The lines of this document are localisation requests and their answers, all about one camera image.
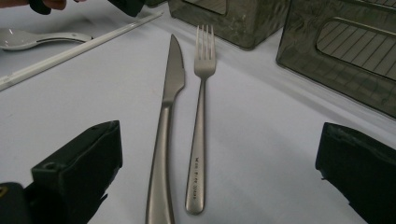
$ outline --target fork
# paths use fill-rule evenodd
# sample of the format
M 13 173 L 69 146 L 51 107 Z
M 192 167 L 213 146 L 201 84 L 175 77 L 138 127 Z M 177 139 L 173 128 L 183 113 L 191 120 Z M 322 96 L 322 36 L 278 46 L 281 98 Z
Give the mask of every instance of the fork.
M 190 169 L 186 193 L 186 210 L 200 214 L 205 206 L 205 84 L 216 71 L 215 36 L 213 26 L 197 26 L 194 73 L 201 79 L 198 106 L 192 138 Z

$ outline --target white rod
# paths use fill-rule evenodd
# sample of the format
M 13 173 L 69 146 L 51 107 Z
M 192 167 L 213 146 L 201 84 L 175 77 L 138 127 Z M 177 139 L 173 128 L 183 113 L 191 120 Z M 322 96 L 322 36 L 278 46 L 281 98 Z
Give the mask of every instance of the white rod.
M 123 35 L 138 26 L 141 26 L 149 21 L 152 21 L 152 20 L 160 17 L 162 14 L 163 14 L 162 11 L 157 12 L 157 13 L 147 16 L 139 21 L 125 25 L 125 26 L 123 26 L 117 30 L 114 30 L 110 33 L 101 35 L 93 40 L 85 42 L 85 43 L 83 43 L 79 46 L 76 46 L 70 50 L 67 50 L 60 54 L 52 56 L 52 57 L 50 57 L 46 60 L 43 60 L 39 63 L 32 64 L 26 68 L 23 68 L 22 70 L 12 73 L 11 75 L 8 75 L 5 77 L 0 77 L 0 91 L 5 90 L 6 88 L 11 87 L 17 83 L 20 83 L 29 77 L 33 77 L 33 76 L 37 75 L 38 73 L 41 73 L 55 65 L 63 63 L 73 57 L 76 57 L 79 54 L 81 54 L 85 51 L 88 51 L 90 49 L 93 49 L 93 48 L 119 36 L 119 35 Z

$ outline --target black device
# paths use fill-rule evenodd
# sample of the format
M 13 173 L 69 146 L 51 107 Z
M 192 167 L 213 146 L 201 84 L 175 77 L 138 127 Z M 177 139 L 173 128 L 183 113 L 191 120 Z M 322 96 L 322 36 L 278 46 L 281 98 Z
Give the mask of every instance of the black device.
M 137 16 L 145 5 L 145 0 L 108 0 L 111 4 L 119 8 L 125 14 L 131 17 Z M 51 9 L 44 5 L 42 0 L 29 0 L 30 8 L 42 15 L 49 15 Z
M 394 148 L 348 127 L 325 123 L 316 168 L 367 223 L 396 223 Z
M 0 223 L 86 224 L 121 166 L 120 123 L 95 125 L 33 167 L 26 189 L 0 184 Z

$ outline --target spoon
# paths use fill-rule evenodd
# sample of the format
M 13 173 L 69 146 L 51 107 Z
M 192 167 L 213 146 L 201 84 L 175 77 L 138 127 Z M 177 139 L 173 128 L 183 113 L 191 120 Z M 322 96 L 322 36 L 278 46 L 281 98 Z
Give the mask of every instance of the spoon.
M 92 40 L 92 36 L 78 33 L 31 34 L 22 30 L 0 28 L 0 49 L 29 49 L 50 41 L 76 41 L 80 43 Z

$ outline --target fork handle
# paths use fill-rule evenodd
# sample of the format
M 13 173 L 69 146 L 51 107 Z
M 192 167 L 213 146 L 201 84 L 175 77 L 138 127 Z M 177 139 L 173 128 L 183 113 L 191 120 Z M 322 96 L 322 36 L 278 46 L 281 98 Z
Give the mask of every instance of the fork handle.
M 190 156 L 186 210 L 198 215 L 205 206 L 205 79 L 201 80 Z

